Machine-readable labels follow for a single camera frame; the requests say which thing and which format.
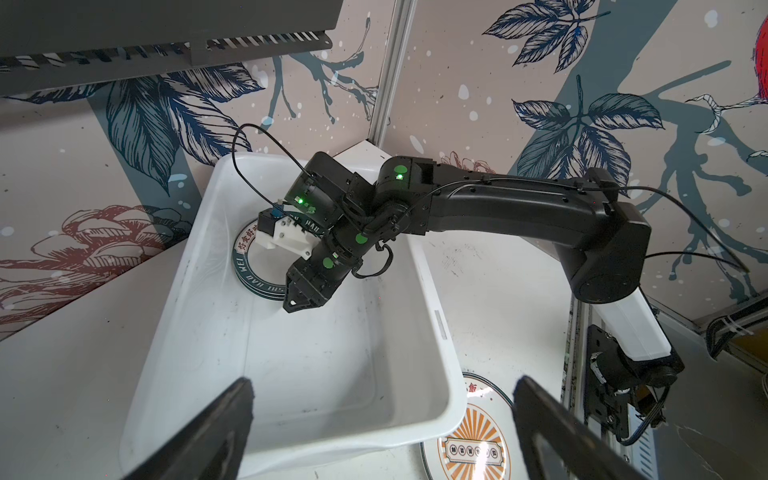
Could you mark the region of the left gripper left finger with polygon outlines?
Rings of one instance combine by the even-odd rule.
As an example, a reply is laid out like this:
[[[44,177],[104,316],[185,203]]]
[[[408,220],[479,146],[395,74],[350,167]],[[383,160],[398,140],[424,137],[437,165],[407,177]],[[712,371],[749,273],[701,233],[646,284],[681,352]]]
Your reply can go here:
[[[237,379],[127,477],[237,479],[253,420],[253,400],[252,382]]]

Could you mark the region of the green rim plate large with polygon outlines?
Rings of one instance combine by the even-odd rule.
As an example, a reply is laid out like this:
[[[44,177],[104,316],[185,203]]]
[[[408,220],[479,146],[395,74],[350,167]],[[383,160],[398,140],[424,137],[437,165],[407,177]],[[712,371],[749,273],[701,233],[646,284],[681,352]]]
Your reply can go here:
[[[286,214],[312,232],[319,243],[325,229],[307,215],[292,211]],[[251,293],[267,300],[282,302],[286,295],[287,271],[301,257],[281,248],[267,250],[258,245],[255,241],[257,218],[247,224],[236,237],[231,254],[234,271],[241,284]]]

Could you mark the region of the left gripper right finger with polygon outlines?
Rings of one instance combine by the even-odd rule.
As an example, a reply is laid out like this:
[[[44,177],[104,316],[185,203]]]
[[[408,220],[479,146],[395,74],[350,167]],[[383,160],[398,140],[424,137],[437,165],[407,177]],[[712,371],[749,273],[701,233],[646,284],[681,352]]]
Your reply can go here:
[[[513,392],[512,413],[530,479],[641,479],[529,376]]]

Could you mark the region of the white plastic bin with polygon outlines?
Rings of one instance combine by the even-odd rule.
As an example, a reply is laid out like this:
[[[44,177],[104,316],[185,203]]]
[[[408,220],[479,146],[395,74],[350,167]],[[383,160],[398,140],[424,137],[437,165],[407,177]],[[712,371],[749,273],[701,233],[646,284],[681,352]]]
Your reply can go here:
[[[123,432],[125,471],[241,377],[255,394],[243,477],[419,443],[461,423],[464,381],[419,239],[368,253],[366,278],[346,279],[318,309],[287,313],[237,277],[238,234],[298,173],[284,156],[247,153],[214,168]]]

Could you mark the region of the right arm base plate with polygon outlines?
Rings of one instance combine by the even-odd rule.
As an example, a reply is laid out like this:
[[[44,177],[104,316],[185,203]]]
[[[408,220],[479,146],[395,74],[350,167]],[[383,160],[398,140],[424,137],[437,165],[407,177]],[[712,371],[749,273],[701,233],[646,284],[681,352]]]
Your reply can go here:
[[[597,325],[587,329],[584,412],[618,440],[630,436],[630,377],[621,361],[618,342]]]

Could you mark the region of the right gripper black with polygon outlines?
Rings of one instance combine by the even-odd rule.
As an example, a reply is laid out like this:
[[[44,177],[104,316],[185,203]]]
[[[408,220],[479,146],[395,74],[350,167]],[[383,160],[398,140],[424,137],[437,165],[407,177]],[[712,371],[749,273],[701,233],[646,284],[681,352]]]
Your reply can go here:
[[[308,260],[296,260],[287,271],[283,309],[287,313],[324,306],[355,268],[362,265],[366,244],[358,235],[326,234]]]

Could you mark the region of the orange sunburst plate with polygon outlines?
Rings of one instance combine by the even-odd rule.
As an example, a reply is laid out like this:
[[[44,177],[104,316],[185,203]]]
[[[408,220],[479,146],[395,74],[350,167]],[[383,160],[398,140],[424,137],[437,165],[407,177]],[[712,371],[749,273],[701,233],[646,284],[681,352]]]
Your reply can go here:
[[[451,433],[420,444],[429,479],[503,480],[511,477],[507,437],[515,430],[513,402],[496,384],[476,373],[463,374],[466,408]]]

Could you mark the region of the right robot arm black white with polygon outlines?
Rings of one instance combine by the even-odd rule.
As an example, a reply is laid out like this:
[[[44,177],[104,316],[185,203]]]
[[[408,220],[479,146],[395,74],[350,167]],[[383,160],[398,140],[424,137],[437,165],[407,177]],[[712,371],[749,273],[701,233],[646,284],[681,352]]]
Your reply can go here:
[[[472,172],[426,158],[386,160],[369,182],[316,153],[286,203],[318,226],[318,243],[286,274],[285,311],[324,306],[364,256],[402,235],[470,231],[551,242],[572,295],[607,332],[590,347],[588,416],[625,446],[662,416],[682,362],[640,287],[651,235],[601,168],[570,180]]]

